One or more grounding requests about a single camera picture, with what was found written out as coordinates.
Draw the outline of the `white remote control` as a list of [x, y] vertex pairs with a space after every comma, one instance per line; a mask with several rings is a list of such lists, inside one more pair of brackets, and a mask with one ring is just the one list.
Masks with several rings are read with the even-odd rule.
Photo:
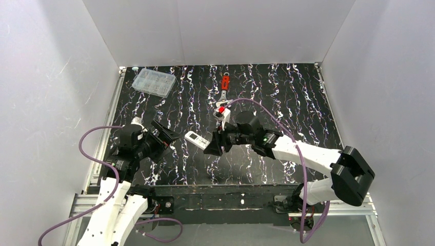
[[196, 147], [198, 147], [201, 150], [205, 150], [208, 145], [210, 144], [210, 141], [206, 140], [205, 138], [201, 137], [197, 133], [193, 131], [189, 131], [185, 134], [184, 138], [194, 144]]

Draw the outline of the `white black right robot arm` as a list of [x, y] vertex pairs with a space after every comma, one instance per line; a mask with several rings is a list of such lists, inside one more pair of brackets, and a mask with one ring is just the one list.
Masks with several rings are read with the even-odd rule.
[[264, 128], [249, 111], [239, 113], [235, 125], [229, 123], [229, 109], [220, 107], [213, 115], [220, 126], [213, 131], [204, 154], [221, 156], [234, 145], [249, 145], [260, 156], [295, 162], [326, 175], [322, 180], [303, 184], [295, 194], [297, 200], [309, 205], [329, 200], [362, 205], [375, 173], [356, 148], [326, 149], [293, 141], [279, 131]]

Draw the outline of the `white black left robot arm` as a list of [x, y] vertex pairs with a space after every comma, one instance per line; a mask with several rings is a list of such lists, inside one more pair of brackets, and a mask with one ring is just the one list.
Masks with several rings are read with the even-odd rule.
[[180, 138], [156, 120], [151, 124], [156, 133], [145, 128], [139, 117], [117, 127], [120, 142], [101, 162], [108, 172], [101, 178], [96, 209], [77, 245], [124, 245], [140, 215], [151, 205], [149, 192], [134, 191], [132, 179], [143, 159], [160, 161]]

